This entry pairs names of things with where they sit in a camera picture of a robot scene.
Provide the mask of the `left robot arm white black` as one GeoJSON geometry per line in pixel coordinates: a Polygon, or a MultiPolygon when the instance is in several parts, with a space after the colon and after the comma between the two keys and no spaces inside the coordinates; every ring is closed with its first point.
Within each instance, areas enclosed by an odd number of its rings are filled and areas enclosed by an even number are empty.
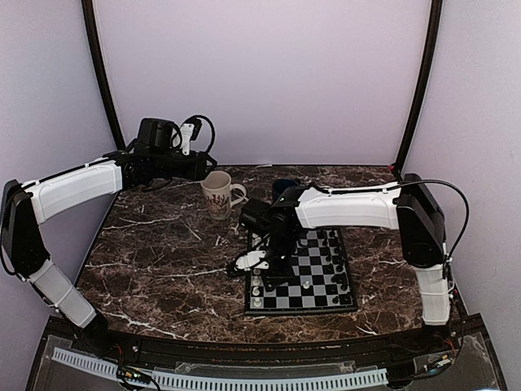
{"type": "Polygon", "coordinates": [[[10,180],[3,188],[1,263],[5,271],[30,283],[97,355],[107,355],[115,348],[108,321],[52,261],[40,226],[101,196],[135,187],[150,191],[156,180],[203,180],[217,163],[209,155],[210,147],[196,152],[190,145],[203,125],[210,122],[200,114],[190,116],[180,125],[144,118],[137,138],[127,147],[43,179],[25,183],[10,180]]]}

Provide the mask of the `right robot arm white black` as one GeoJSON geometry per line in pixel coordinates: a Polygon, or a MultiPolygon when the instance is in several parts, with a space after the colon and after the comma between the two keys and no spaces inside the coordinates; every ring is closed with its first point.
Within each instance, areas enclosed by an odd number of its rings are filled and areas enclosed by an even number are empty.
{"type": "Polygon", "coordinates": [[[372,226],[397,230],[402,255],[414,269],[422,300],[422,330],[415,345],[431,354],[450,335],[452,248],[446,246],[444,212],[428,185],[437,180],[407,174],[398,182],[370,187],[288,187],[272,203],[249,200],[239,221],[260,236],[265,251],[249,249],[227,267],[230,275],[262,269],[273,286],[290,278],[290,258],[302,232],[330,226],[372,226]]]}

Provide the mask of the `black silver chess board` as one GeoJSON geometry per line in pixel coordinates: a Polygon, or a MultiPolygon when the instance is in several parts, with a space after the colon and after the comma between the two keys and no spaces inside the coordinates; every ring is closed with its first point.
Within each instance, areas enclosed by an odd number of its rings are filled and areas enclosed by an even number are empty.
{"type": "Polygon", "coordinates": [[[292,256],[295,278],[267,292],[263,270],[249,272],[245,283],[245,310],[250,316],[351,313],[358,310],[356,293],[342,235],[338,228],[307,231],[292,256]],[[261,306],[253,301],[261,299],[261,306]]]}

